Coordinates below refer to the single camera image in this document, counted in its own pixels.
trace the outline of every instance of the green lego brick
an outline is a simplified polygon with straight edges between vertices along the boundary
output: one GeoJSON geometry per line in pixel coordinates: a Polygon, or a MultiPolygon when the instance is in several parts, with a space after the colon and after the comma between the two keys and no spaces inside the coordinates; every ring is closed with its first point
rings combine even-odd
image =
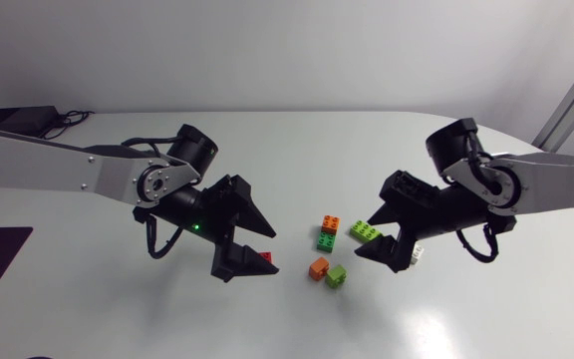
{"type": "Polygon", "coordinates": [[[371,227],[366,222],[363,222],[361,220],[357,221],[356,224],[354,224],[354,226],[351,227],[349,232],[351,233],[351,235],[358,238],[358,240],[361,241],[362,243],[366,243],[376,238],[377,236],[381,235],[381,233],[378,232],[375,228],[371,227]]]}
{"type": "Polygon", "coordinates": [[[327,274],[325,275],[325,283],[332,288],[338,288],[340,284],[345,282],[345,278],[347,278],[347,270],[345,270],[342,265],[338,264],[327,271],[327,274]]]}
{"type": "Polygon", "coordinates": [[[318,245],[316,246],[320,250],[331,253],[334,249],[334,242],[336,241],[336,236],[334,234],[320,232],[318,237],[318,245]]]}

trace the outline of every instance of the white table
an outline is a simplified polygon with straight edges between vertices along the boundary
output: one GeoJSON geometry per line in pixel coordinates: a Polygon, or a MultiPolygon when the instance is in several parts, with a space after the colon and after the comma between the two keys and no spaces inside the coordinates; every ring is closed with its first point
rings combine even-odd
{"type": "MultiPolygon", "coordinates": [[[[213,246],[184,233],[145,251],[132,208],[94,194],[0,189],[0,226],[35,227],[0,281],[0,358],[574,358],[574,209],[525,215],[481,264],[453,233],[393,274],[347,234],[381,205],[395,170],[442,186],[425,139],[451,119],[412,113],[95,115],[60,142],[118,144],[200,128],[220,152],[203,181],[240,174],[278,235],[237,229],[280,272],[209,275],[213,246]],[[315,250],[325,214],[333,254],[315,250]],[[338,290],[307,276],[319,256],[348,271],[338,290]]],[[[480,129],[489,152],[534,152],[480,129]]],[[[161,237],[172,232],[160,221],[161,237]]],[[[395,232],[393,225],[381,226],[395,232]]],[[[466,232],[487,250],[480,228],[466,232]]]]}

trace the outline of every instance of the black cable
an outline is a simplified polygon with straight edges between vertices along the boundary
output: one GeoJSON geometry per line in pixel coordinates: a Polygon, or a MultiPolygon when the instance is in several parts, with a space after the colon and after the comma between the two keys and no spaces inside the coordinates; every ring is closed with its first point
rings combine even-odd
{"type": "Polygon", "coordinates": [[[77,110],[69,111],[68,113],[66,113],[66,115],[61,115],[60,116],[61,121],[54,125],[52,130],[62,129],[57,135],[48,137],[48,134],[50,134],[50,132],[52,131],[51,130],[51,131],[48,131],[48,133],[44,134],[41,138],[43,140],[53,140],[53,139],[59,137],[60,135],[62,135],[70,127],[76,126],[76,125],[82,123],[83,121],[87,120],[88,117],[94,113],[95,113],[94,111],[77,111],[77,110]],[[73,118],[75,116],[79,116],[79,119],[73,121],[71,118],[73,118]]]}
{"type": "Polygon", "coordinates": [[[158,150],[158,147],[156,146],[156,144],[173,144],[176,141],[179,141],[181,139],[182,139],[182,136],[177,136],[177,137],[167,138],[167,139],[133,138],[133,139],[128,139],[128,140],[123,141],[121,143],[121,145],[126,146],[126,147],[132,147],[134,145],[149,145],[154,150],[154,154],[158,158],[160,158],[160,151],[158,150]]]}
{"type": "Polygon", "coordinates": [[[473,139],[473,133],[469,133],[464,141],[464,151],[468,154],[468,167],[470,171],[473,173],[473,176],[477,181],[482,183],[483,186],[486,187],[491,193],[497,195],[500,194],[502,191],[501,185],[499,183],[494,182],[492,180],[487,179],[482,171],[479,169],[481,166],[481,161],[479,160],[479,155],[483,154],[484,157],[489,159],[493,159],[493,156],[487,153],[480,153],[477,149],[477,141],[473,139]]]}
{"type": "Polygon", "coordinates": [[[174,246],[180,234],[183,232],[181,227],[177,228],[171,238],[159,251],[156,251],[156,217],[149,215],[145,219],[145,240],[147,241],[147,253],[154,259],[163,258],[174,246]]]}
{"type": "Polygon", "coordinates": [[[176,136],[173,138],[167,139],[147,139],[147,138],[133,138],[129,140],[125,140],[121,143],[122,146],[134,146],[134,145],[144,145],[144,144],[173,144],[176,141],[179,141],[183,138],[183,136],[176,136]]]}
{"type": "Polygon", "coordinates": [[[494,233],[491,233],[490,227],[488,226],[488,224],[484,225],[483,231],[484,231],[484,237],[486,238],[486,242],[490,246],[490,254],[489,255],[482,254],[482,253],[478,252],[477,250],[475,250],[468,243],[468,241],[466,241],[466,238],[464,237],[464,234],[462,233],[461,230],[457,230],[455,233],[457,234],[457,238],[462,243],[464,248],[470,253],[470,255],[473,256],[473,258],[479,260],[482,263],[490,263],[493,260],[495,260],[495,257],[497,257],[497,254],[499,254],[499,249],[497,247],[497,238],[495,237],[494,233]]]}
{"type": "Polygon", "coordinates": [[[63,126],[63,127],[61,128],[61,131],[60,131],[57,135],[52,136],[52,137],[48,137],[47,135],[50,134],[50,131],[52,131],[52,130],[50,130],[50,131],[48,131],[48,132],[42,137],[42,139],[43,139],[43,140],[52,140],[52,139],[55,139],[55,138],[59,137],[60,135],[62,135],[67,129],[68,129],[68,126],[63,126]]]}

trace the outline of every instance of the robotic arm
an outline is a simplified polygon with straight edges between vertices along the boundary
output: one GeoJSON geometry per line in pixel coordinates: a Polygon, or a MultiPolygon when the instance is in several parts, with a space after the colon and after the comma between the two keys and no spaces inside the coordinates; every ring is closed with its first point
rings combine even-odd
{"type": "Polygon", "coordinates": [[[574,157],[549,153],[524,156],[483,151],[473,119],[435,132],[427,149],[447,188],[397,171],[385,180],[385,204],[369,224],[397,222],[398,238],[379,236],[356,249],[394,272],[409,267],[417,240],[455,231],[466,250],[488,263],[498,254],[496,235],[513,229],[515,215],[574,207],[574,157]],[[485,223],[485,255],[466,241],[464,228],[485,223]]]}
{"type": "Polygon", "coordinates": [[[276,233],[251,199],[240,176],[225,176],[203,191],[195,188],[218,152],[196,128],[183,125],[169,139],[131,139],[121,146],[80,149],[0,132],[0,187],[94,192],[135,206],[145,223],[147,251],[165,256],[182,231],[214,243],[211,274],[227,282],[234,276],[275,274],[278,268],[247,245],[233,241],[234,227],[274,237],[276,233]],[[130,146],[150,145],[153,151],[130,146]],[[172,144],[161,154],[156,144],[172,144]],[[156,218],[178,226],[160,250],[156,218]]]}

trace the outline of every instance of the silver arm segment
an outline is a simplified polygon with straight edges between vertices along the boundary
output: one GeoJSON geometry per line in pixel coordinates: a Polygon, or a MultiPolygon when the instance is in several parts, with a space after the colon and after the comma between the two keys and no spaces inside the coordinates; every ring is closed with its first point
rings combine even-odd
{"type": "Polygon", "coordinates": [[[459,161],[443,174],[462,184],[489,203],[498,215],[536,213],[574,207],[574,156],[537,153],[506,156],[480,168],[489,180],[501,185],[499,194],[490,193],[459,161]]]}
{"type": "Polygon", "coordinates": [[[0,187],[94,192],[153,207],[200,179],[189,164],[158,157],[98,155],[86,149],[0,132],[0,187]]]}

